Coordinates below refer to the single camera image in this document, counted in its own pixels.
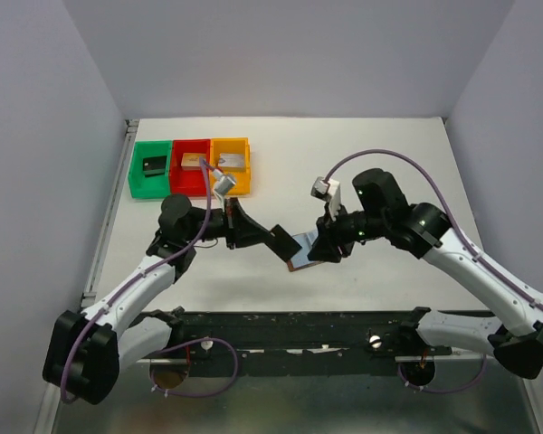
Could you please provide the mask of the brown leather card holder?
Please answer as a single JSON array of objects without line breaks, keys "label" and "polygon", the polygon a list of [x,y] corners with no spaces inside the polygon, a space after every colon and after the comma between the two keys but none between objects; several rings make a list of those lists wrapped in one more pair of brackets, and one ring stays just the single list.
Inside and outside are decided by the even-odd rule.
[{"label": "brown leather card holder", "polygon": [[300,250],[287,262],[289,272],[296,272],[322,264],[322,261],[308,258],[312,245],[318,238],[317,230],[295,234],[292,238],[299,243]]}]

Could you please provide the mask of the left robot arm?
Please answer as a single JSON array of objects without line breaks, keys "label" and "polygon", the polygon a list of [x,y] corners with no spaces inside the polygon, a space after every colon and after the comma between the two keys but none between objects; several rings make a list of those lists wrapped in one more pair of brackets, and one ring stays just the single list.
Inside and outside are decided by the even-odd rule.
[{"label": "left robot arm", "polygon": [[183,194],[161,203],[158,229],[136,269],[105,298],[80,313],[67,310],[55,321],[43,378],[61,399],[100,403],[119,377],[123,339],[136,317],[189,269],[199,241],[223,238],[231,250],[263,244],[282,260],[299,245],[279,225],[267,230],[246,214],[238,199],[220,209],[194,207]]}]

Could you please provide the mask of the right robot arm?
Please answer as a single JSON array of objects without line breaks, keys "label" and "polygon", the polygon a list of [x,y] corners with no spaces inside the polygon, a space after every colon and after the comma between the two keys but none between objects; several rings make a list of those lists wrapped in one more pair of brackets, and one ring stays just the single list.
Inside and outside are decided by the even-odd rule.
[{"label": "right robot arm", "polygon": [[430,203],[410,204],[390,173],[369,169],[352,185],[362,205],[356,212],[341,203],[337,181],[318,178],[312,186],[325,212],[317,219],[309,260],[338,263],[356,243],[388,240],[453,278],[491,312],[464,316],[418,307],[398,332],[405,352],[460,348],[492,356],[518,377],[537,378],[543,368],[543,293],[459,237],[445,212]]}]

